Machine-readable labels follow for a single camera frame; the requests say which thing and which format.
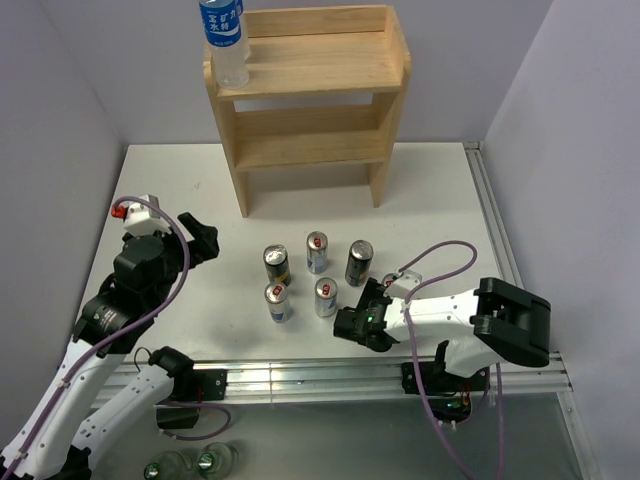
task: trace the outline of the gray floor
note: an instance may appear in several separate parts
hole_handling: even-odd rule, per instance
[[[240,453],[234,479],[462,479],[421,408],[416,399],[234,407],[232,427],[217,440]],[[222,415],[211,415],[186,434],[215,429]],[[505,425],[506,479],[580,478],[555,395],[506,397]],[[495,408],[479,412],[449,438],[477,478],[495,478]],[[207,443],[158,436],[150,412],[112,449],[94,478],[140,479],[155,453],[179,450],[193,457]]]

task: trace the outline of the tabletop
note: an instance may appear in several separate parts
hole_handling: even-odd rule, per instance
[[[334,317],[314,310],[320,278],[306,268],[306,237],[314,230],[329,239],[329,267],[322,276],[338,284],[338,307],[355,306],[362,287],[347,285],[350,244],[374,247],[370,276],[382,277],[431,245],[466,240],[479,252],[467,272],[434,284],[422,297],[459,293],[486,276],[499,276],[491,240],[462,144],[396,144],[383,204],[371,205],[361,165],[269,170],[251,174],[249,218],[242,218],[220,145],[130,146],[115,189],[122,195],[149,193],[174,218],[185,211],[219,231],[220,256],[189,272],[184,289],[138,341],[150,349],[170,345],[194,360],[316,360],[380,356],[333,337]],[[122,224],[107,217],[83,304],[113,270],[121,251]],[[289,252],[293,317],[274,323],[263,296],[267,274],[262,252],[281,243]],[[423,278],[454,270],[469,259],[463,247],[443,248],[412,269]],[[422,339],[432,355],[437,339]],[[409,355],[408,344],[382,355]]]

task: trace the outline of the wooden shelf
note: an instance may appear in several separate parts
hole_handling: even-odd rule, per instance
[[[249,40],[249,83],[240,90],[220,88],[220,100],[398,92],[402,86],[384,32]]]
[[[380,205],[411,73],[393,7],[247,11],[249,83],[221,88],[205,46],[204,78],[242,216],[247,174],[266,168],[366,164]],[[235,101],[373,93],[370,105],[237,112]]]

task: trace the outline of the bottle label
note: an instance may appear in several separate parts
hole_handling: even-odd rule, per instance
[[[206,7],[200,4],[202,23],[207,41],[215,47],[229,47],[240,40],[239,14],[236,2],[224,7]]]

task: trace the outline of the plastic bottle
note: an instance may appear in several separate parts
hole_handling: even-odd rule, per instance
[[[242,28],[236,0],[200,0],[200,13],[220,86],[244,87],[249,71],[240,42]]]
[[[186,480],[190,468],[178,452],[162,452],[153,457],[144,468],[145,480]]]
[[[240,15],[240,29],[242,30],[240,41],[242,42],[244,59],[246,60],[251,55],[251,47],[249,46],[249,30],[247,29],[247,17],[244,16],[243,0],[236,0],[236,3],[238,4],[238,15]]]
[[[200,477],[207,480],[224,480],[231,475],[237,458],[235,448],[224,443],[212,443],[200,453],[196,469]]]

